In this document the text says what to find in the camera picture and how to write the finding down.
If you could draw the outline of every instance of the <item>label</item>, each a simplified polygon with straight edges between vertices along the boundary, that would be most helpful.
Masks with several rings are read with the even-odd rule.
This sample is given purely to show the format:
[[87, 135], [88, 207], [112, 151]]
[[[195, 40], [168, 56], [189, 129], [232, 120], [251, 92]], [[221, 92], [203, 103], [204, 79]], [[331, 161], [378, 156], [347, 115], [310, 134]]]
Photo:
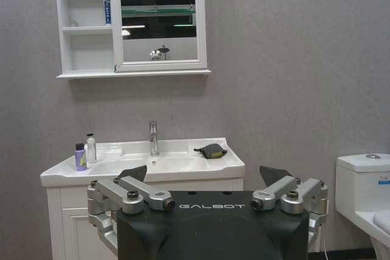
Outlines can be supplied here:
[[81, 167], [86, 167], [87, 166], [87, 160], [85, 159], [85, 153], [83, 154], [83, 156], [80, 159], [80, 166]]
[[110, 0], [103, 0], [103, 3], [104, 3], [105, 24], [109, 25], [109, 24], [111, 24], [111, 1]]
[[390, 185], [390, 177], [389, 176], [379, 176], [378, 185]]

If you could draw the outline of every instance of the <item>mirror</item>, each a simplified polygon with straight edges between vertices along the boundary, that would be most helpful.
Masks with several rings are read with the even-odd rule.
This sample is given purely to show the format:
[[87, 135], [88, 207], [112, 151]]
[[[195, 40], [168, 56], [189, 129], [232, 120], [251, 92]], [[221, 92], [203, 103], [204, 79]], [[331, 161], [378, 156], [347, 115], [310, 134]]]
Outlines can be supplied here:
[[197, 60], [195, 0], [121, 0], [124, 62]]

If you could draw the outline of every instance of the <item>metal bracket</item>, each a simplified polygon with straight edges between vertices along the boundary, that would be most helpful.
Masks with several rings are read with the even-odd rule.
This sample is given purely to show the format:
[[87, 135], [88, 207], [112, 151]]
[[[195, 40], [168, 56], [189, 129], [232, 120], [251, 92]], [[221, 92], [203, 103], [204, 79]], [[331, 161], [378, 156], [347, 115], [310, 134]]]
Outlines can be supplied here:
[[300, 184], [296, 190], [289, 191], [281, 197], [282, 210], [290, 214], [301, 214], [304, 202], [309, 199], [318, 200], [320, 193], [321, 182], [311, 178]]
[[320, 226], [326, 222], [329, 214], [328, 186], [321, 187], [321, 198], [317, 202], [309, 202], [310, 206], [305, 204], [304, 208], [311, 210], [309, 219], [309, 238], [308, 246], [311, 247], [316, 241]]
[[[130, 176], [92, 181], [87, 188], [88, 221], [97, 227], [100, 240], [118, 255], [118, 238], [113, 229], [116, 211], [137, 214], [144, 209], [144, 200], [154, 210], [170, 211], [175, 201], [168, 191], [158, 190]], [[111, 211], [113, 218], [106, 212]]]
[[291, 176], [285, 176], [266, 189], [253, 192], [250, 205], [257, 211], [274, 209], [275, 202], [279, 200], [283, 194], [286, 194], [296, 187], [296, 179]]
[[169, 191], [155, 189], [130, 176], [120, 179], [118, 184], [125, 189], [138, 191], [154, 210], [170, 211], [175, 207], [175, 200]]

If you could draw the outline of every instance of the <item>toilet tank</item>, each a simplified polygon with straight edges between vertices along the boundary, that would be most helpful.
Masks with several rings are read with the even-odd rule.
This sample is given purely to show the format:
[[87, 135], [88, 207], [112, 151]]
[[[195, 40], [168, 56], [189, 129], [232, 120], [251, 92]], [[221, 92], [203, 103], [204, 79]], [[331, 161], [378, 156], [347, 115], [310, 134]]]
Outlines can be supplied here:
[[355, 211], [390, 210], [389, 154], [337, 159], [336, 209], [345, 216]]

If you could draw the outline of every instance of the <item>open shelf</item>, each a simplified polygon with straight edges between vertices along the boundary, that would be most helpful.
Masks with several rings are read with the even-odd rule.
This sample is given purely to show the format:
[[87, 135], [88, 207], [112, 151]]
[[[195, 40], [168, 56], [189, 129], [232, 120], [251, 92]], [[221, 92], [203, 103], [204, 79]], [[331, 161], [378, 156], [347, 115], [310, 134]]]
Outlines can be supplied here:
[[69, 35], [66, 37], [68, 64], [62, 64], [63, 71], [112, 70], [114, 50], [112, 35]]
[[103, 0], [62, 0], [62, 26], [75, 21], [79, 27], [105, 26]]
[[111, 35], [112, 26], [63, 27], [62, 32], [67, 35]]

